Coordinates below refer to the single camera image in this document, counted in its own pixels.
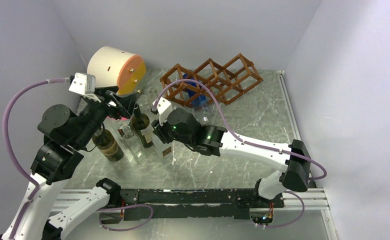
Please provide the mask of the blue square glass bottle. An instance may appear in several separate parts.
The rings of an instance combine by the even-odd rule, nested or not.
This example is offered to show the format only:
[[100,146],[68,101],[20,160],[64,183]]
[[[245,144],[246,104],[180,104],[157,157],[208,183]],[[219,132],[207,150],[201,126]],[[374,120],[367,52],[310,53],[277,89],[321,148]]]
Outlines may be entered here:
[[[197,87],[195,82],[185,81],[190,86]],[[187,89],[187,94],[189,99],[196,95],[196,91]],[[193,110],[196,112],[196,115],[200,117],[200,121],[202,124],[210,124],[211,123],[211,108],[208,105],[208,100],[206,96],[199,95],[194,100],[191,101],[191,105]]]

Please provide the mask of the brown wooden wine rack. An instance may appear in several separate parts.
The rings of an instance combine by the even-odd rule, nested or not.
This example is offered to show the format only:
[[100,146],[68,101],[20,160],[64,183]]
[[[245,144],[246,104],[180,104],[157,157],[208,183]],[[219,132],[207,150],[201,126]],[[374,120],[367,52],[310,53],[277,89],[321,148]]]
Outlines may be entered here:
[[[225,64],[219,64],[209,58],[192,70],[177,63],[160,77],[159,81],[162,87],[170,85],[174,81],[174,77],[178,80],[196,81],[196,87],[185,82],[176,83],[164,94],[167,100],[189,108],[192,108],[191,101],[199,95],[206,97],[208,105],[213,103],[212,98],[206,90],[202,89],[200,84],[208,87],[219,103],[228,106],[264,81],[254,63],[241,53]],[[189,98],[187,89],[196,91],[196,95]]]

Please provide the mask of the clear bottle black gold cap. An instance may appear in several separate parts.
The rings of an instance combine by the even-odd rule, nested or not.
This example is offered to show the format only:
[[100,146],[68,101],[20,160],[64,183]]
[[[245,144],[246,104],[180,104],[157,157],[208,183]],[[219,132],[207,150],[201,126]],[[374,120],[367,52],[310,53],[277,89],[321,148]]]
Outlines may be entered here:
[[159,138],[152,139],[154,150],[160,159],[167,158],[172,154],[173,147],[171,143],[163,143]]

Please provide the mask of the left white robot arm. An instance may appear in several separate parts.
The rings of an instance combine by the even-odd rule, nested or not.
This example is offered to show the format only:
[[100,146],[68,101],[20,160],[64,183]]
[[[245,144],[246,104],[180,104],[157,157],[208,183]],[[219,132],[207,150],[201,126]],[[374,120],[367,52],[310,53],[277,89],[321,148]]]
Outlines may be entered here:
[[116,113],[109,106],[113,97],[108,91],[105,100],[89,100],[80,115],[63,104],[45,111],[38,125],[44,143],[31,165],[24,198],[0,240],[63,240],[94,212],[121,206],[121,187],[103,178],[72,206],[51,215],[57,196],[83,159],[81,151],[96,132],[106,133],[103,122]]

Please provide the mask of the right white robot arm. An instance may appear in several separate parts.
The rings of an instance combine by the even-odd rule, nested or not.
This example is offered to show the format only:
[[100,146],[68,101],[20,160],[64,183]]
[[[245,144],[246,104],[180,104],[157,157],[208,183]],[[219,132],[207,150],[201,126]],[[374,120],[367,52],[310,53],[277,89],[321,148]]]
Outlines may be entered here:
[[255,186],[252,199],[258,207],[265,207],[287,190],[308,190],[311,159],[302,141],[268,142],[237,134],[228,127],[200,123],[182,108],[173,109],[163,97],[154,106],[158,117],[142,132],[155,135],[163,144],[177,141],[204,156],[241,157],[274,168],[273,174],[261,178]]

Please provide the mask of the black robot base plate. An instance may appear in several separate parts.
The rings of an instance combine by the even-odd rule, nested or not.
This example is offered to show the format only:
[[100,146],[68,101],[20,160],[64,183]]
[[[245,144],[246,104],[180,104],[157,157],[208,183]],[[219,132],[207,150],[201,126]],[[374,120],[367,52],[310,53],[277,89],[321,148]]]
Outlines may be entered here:
[[262,198],[253,188],[131,189],[123,188],[106,209],[134,206],[124,215],[126,221],[179,218],[221,218],[249,220],[251,209],[283,208],[283,195]]

